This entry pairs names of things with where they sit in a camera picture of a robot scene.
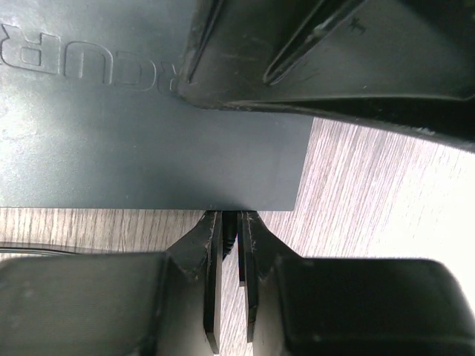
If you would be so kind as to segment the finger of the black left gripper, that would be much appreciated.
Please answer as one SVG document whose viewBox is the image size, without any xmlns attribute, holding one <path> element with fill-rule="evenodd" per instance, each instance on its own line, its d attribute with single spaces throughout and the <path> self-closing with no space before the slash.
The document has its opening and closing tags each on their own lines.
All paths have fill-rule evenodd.
<svg viewBox="0 0 475 356">
<path fill-rule="evenodd" d="M 202 106 L 474 96 L 472 1 L 198 1 L 174 89 Z"/>
<path fill-rule="evenodd" d="M 304 102 L 228 102 L 234 111 L 297 113 L 474 151 L 474 99 L 346 98 Z"/>
</svg>

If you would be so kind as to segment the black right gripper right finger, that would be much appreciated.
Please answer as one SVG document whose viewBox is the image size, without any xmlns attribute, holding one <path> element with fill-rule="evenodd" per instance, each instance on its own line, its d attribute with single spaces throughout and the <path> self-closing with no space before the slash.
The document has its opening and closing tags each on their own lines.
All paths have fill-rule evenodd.
<svg viewBox="0 0 475 356">
<path fill-rule="evenodd" d="M 474 353 L 474 315 L 441 263 L 302 257 L 254 211 L 237 238 L 255 355 Z"/>
</svg>

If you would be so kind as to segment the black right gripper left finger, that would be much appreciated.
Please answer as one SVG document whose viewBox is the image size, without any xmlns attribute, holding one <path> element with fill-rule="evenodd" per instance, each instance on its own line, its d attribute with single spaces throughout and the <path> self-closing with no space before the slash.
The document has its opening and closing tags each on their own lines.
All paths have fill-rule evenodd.
<svg viewBox="0 0 475 356">
<path fill-rule="evenodd" d="M 2 243 L 3 355 L 216 355 L 223 218 L 164 251 Z"/>
</svg>

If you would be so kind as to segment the dark grey network switch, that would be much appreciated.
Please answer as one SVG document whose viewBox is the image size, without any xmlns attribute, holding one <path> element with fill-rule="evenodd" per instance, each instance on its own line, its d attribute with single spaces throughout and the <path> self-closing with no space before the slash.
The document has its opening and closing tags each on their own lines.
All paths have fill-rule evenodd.
<svg viewBox="0 0 475 356">
<path fill-rule="evenodd" d="M 1 3 L 1 205 L 291 211 L 312 119 L 171 92 L 193 1 Z"/>
</svg>

